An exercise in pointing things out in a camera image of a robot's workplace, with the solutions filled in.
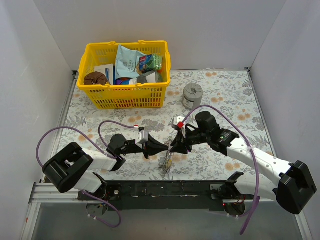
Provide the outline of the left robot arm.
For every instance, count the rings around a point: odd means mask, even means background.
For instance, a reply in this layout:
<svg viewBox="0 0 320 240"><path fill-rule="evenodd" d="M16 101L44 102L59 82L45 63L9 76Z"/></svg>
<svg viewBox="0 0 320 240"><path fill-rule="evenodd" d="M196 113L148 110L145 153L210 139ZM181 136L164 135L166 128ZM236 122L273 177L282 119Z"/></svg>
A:
<svg viewBox="0 0 320 240"><path fill-rule="evenodd" d="M107 153L112 158L99 151L81 148L72 142L47 161L42 172L60 193L71 189L84 190L95 200L101 200L107 191L103 185L104 179L94 173L94 170L115 172L126 162L124 155L142 153L147 159L168 149L167 145L155 140L145 130L138 132L136 139L132 140L115 134L107 147Z"/></svg>

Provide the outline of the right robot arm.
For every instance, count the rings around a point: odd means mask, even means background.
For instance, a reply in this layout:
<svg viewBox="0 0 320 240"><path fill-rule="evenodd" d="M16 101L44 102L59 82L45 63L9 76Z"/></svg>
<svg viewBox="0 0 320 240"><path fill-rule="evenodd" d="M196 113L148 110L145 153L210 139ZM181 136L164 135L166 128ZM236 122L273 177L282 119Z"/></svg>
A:
<svg viewBox="0 0 320 240"><path fill-rule="evenodd" d="M216 118L208 111L195 116L197 126L184 123L184 117L174 117L172 127L177 135L171 143L170 152L187 155L194 145L208 144L212 150L254 168L270 180L262 180L256 186L256 178L244 172L235 172L222 185L211 189L216 198L237 199L241 195L254 195L276 201L287 212L298 215L307 205L317 187L308 166L281 160L266 152L249 147L237 133L221 128Z"/></svg>

